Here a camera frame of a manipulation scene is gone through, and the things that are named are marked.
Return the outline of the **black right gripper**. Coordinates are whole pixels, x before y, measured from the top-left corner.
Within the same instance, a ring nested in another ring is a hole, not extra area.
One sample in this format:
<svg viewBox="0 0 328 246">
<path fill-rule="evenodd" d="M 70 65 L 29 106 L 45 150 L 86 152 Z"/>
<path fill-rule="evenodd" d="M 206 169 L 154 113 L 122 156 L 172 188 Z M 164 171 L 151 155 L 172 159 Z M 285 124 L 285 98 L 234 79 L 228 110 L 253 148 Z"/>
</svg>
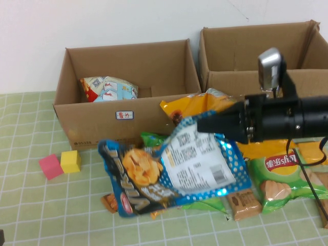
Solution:
<svg viewBox="0 0 328 246">
<path fill-rule="evenodd" d="M 229 108 L 202 118 L 198 132 L 222 134 L 239 143 L 302 137 L 302 100 L 247 95 Z"/>
</svg>

